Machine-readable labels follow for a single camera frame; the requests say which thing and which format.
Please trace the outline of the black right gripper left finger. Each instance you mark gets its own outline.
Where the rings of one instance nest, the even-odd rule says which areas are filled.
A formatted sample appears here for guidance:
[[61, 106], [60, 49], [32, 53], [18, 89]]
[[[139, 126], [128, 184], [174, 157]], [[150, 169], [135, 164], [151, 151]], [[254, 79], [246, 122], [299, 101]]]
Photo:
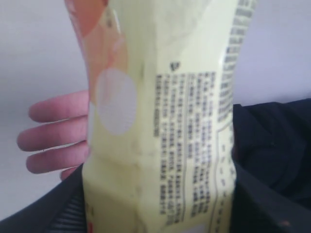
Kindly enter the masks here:
[[2, 233], [86, 233], [87, 223], [79, 166], [49, 193], [0, 221]]

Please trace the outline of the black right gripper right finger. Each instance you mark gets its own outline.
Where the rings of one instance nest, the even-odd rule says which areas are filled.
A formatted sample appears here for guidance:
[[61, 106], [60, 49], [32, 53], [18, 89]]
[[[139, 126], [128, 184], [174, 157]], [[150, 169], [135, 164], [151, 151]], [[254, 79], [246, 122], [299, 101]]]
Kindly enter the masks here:
[[268, 188], [239, 164], [231, 233], [309, 233], [311, 212]]

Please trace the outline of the black sleeved forearm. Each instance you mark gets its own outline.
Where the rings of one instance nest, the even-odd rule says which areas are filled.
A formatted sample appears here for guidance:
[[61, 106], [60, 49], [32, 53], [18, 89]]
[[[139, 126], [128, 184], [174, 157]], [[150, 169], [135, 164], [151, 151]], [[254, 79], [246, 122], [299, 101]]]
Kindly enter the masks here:
[[310, 206], [311, 100], [233, 107], [235, 158], [281, 195]]

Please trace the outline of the person's open bare hand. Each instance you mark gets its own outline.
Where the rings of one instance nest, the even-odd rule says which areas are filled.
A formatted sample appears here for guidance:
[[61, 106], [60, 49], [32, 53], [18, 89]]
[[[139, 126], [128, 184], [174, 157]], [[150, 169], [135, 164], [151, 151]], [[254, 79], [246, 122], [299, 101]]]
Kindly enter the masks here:
[[22, 131], [17, 145], [32, 152], [26, 168], [33, 174], [60, 171], [66, 179], [88, 157], [87, 90], [53, 97], [30, 106], [29, 118], [39, 126]]

